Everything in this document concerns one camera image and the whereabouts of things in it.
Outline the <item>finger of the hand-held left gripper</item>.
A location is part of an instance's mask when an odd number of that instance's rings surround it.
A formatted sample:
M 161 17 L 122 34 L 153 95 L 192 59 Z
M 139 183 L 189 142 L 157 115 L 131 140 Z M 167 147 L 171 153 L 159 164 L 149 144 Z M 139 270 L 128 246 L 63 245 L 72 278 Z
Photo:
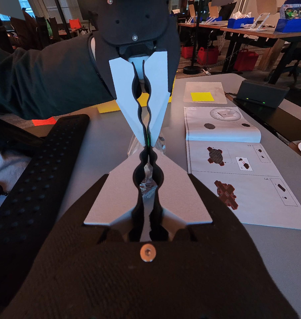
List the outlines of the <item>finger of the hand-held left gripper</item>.
M 147 102 L 149 142 L 155 146 L 164 120 L 170 92 L 168 91 L 167 51 L 154 52 L 143 62 L 144 81 L 149 89 Z
M 138 141 L 144 147 L 147 144 L 146 128 L 141 120 L 141 106 L 134 92 L 134 83 L 139 83 L 133 63 L 123 58 L 109 60 L 116 102 Z

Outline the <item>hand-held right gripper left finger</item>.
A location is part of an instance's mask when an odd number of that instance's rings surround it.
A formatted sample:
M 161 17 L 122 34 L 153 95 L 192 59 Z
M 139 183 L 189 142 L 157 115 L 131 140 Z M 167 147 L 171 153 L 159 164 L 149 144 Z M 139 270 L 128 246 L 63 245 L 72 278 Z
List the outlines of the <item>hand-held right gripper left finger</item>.
M 148 147 L 129 156 L 113 169 L 85 221 L 85 225 L 101 225 L 128 233 L 130 241 L 140 241 L 144 226 L 144 205 L 140 183 L 145 178 Z

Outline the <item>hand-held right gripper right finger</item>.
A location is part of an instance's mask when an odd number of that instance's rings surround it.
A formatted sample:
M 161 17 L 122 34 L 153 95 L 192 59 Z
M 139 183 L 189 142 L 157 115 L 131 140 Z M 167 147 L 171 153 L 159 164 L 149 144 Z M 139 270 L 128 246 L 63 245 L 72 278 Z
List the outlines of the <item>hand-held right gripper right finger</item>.
M 187 172 L 150 148 L 152 178 L 157 184 L 154 206 L 149 216 L 152 241 L 172 239 L 179 229 L 189 225 L 212 223 L 202 199 Z

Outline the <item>clear zip bag green seal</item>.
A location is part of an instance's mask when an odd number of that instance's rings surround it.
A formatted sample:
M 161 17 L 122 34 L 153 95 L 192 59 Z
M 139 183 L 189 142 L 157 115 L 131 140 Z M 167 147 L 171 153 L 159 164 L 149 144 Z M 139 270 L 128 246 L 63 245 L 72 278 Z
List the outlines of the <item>clear zip bag green seal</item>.
M 165 139 L 161 134 L 157 139 L 157 142 L 155 144 L 155 148 L 158 149 L 163 154 L 166 153 Z M 132 139 L 131 139 L 130 144 L 129 144 L 129 147 L 128 147 L 127 156 L 129 157 L 132 154 L 134 154 L 135 152 L 139 153 L 142 150 L 143 150 L 143 147 L 141 146 L 140 142 L 137 140 L 136 136 L 133 134 Z M 144 172 L 145 172 L 145 178 L 140 183 L 140 190 L 142 192 L 143 199 L 149 199 L 153 196 L 153 194 L 155 193 L 156 188 L 157 188 L 157 184 L 152 179 L 153 168 L 150 165 L 149 160 L 148 160 L 147 165 L 145 165 L 145 167 L 144 167 Z

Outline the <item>yellow plastic bin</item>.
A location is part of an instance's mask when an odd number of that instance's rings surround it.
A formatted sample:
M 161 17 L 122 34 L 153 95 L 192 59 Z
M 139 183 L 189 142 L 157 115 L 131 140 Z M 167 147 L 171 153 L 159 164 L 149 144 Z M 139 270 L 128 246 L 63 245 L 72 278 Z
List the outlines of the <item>yellow plastic bin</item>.
M 104 105 L 104 110 L 102 113 L 112 112 L 116 110 L 121 110 L 125 118 L 134 118 L 137 117 L 141 105 L 139 99 L 136 98 L 134 94 L 134 81 L 137 81 L 139 84 L 139 79 L 137 73 L 133 70 L 128 69 L 128 74 L 123 74 L 122 72 L 117 73 L 116 75 L 123 75 L 125 79 L 115 78 L 114 89 L 115 89 L 115 100 L 110 102 L 105 102 L 97 105 L 98 110 Z M 163 78 L 161 82 L 153 82 L 153 99 L 152 106 L 155 106 L 157 101 L 157 108 L 160 109 L 163 106 L 167 106 L 169 102 L 171 93 L 164 88 L 167 86 L 167 81 L 164 82 Z

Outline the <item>black floor pole stand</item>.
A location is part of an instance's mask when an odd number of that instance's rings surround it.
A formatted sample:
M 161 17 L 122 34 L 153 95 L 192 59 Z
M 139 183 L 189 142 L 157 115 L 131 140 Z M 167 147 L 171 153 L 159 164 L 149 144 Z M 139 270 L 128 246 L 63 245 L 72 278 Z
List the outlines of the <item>black floor pole stand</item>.
M 197 11 L 196 29 L 195 29 L 195 37 L 194 37 L 191 65 L 185 66 L 183 68 L 183 73 L 187 74 L 187 75 L 195 75 L 195 74 L 199 74 L 201 72 L 201 67 L 194 65 L 195 60 L 196 60 L 195 59 L 196 58 L 196 47 L 197 47 L 197 37 L 198 37 L 198 30 L 199 30 L 199 24 L 200 24 L 201 7 L 202 7 L 202 0 L 199 1 L 198 11 Z

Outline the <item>yellow sticky note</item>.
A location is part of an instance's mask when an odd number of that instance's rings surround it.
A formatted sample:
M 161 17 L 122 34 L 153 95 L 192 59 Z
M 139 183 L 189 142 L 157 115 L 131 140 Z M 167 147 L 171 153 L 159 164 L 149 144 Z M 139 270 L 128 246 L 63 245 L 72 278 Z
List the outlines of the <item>yellow sticky note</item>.
M 214 98 L 211 92 L 192 92 L 191 93 L 193 102 L 213 102 Z

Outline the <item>clear plastic sleeve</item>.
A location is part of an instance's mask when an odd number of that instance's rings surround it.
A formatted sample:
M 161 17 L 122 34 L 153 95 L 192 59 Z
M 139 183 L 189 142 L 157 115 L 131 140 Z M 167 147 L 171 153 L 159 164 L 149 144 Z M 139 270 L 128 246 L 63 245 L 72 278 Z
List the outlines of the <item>clear plastic sleeve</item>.
M 193 102 L 191 97 L 192 92 L 211 92 L 214 101 Z M 193 103 L 227 104 L 227 99 L 221 82 L 186 82 L 183 101 Z

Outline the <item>long wooden table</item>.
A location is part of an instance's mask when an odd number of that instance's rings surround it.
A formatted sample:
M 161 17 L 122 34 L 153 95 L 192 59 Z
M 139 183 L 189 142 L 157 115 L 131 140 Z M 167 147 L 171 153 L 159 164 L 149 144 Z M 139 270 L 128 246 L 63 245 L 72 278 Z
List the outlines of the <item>long wooden table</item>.
M 280 33 L 276 31 L 251 31 L 248 29 L 231 29 L 222 27 L 221 31 L 225 31 L 225 39 L 230 40 L 228 51 L 226 54 L 226 61 L 224 62 L 222 72 L 233 72 L 233 65 L 237 57 L 232 57 L 236 51 L 240 50 L 242 44 L 251 45 L 259 48 L 271 48 L 276 46 L 279 40 L 290 43 L 287 51 L 281 58 L 278 66 L 274 70 L 268 83 L 275 84 L 279 79 L 284 67 L 288 64 L 288 59 L 292 57 L 292 53 L 301 42 L 301 32 L 296 33 Z
M 221 31 L 222 26 L 199 24 L 198 34 L 197 34 L 197 46 L 198 50 L 203 47 L 207 49 L 212 47 L 213 42 L 217 41 L 218 36 L 222 36 L 224 31 Z M 192 46 L 195 41 L 196 35 L 196 24 L 195 23 L 179 23 L 178 30 L 180 35 L 180 42 L 184 46 Z

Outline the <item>open instruction booklet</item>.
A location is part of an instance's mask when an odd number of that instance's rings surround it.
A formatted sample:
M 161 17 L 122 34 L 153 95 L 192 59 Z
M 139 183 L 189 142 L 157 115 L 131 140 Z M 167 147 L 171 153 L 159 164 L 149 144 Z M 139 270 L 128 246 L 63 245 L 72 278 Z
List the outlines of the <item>open instruction booklet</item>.
M 237 107 L 184 107 L 188 173 L 240 222 L 301 230 L 301 205 Z

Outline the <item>orange floor tape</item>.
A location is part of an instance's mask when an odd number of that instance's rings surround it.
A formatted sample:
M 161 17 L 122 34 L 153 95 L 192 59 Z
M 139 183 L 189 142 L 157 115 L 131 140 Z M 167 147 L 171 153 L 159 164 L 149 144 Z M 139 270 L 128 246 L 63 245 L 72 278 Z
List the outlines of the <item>orange floor tape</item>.
M 45 120 L 32 120 L 34 126 L 42 126 L 42 125 L 54 125 L 56 123 L 56 119 L 54 117 L 50 117 Z

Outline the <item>blue bin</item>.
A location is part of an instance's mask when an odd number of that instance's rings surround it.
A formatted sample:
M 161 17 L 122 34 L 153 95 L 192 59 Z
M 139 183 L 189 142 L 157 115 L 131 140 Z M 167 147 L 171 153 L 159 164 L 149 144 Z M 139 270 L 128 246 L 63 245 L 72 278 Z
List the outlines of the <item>blue bin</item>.
M 279 19 L 275 31 L 281 33 L 301 32 L 301 18 Z
M 254 23 L 254 17 L 238 18 L 238 19 L 230 18 L 228 20 L 227 28 L 239 29 L 246 24 L 253 24 L 253 23 Z

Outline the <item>black box with green lights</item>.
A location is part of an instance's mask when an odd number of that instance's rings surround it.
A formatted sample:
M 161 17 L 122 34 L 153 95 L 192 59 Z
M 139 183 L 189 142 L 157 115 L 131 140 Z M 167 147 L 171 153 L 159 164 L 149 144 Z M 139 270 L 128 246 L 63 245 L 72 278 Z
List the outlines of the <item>black box with green lights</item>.
M 277 108 L 286 97 L 289 87 L 276 86 L 245 79 L 242 81 L 236 99 Z

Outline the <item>person's light grey clothing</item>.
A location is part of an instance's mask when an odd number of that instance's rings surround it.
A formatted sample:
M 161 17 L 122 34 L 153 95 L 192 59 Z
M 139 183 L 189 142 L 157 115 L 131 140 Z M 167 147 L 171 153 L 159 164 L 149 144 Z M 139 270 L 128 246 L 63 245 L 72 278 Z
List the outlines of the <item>person's light grey clothing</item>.
M 0 185 L 5 193 L 12 190 L 30 160 L 18 151 L 0 150 Z

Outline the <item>colourful toy box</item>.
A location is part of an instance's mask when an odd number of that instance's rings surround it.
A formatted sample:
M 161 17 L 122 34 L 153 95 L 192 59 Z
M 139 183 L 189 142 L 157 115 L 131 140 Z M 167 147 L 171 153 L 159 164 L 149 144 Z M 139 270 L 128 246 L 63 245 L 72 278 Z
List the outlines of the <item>colourful toy box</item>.
M 286 0 L 279 13 L 280 19 L 301 19 L 301 0 Z

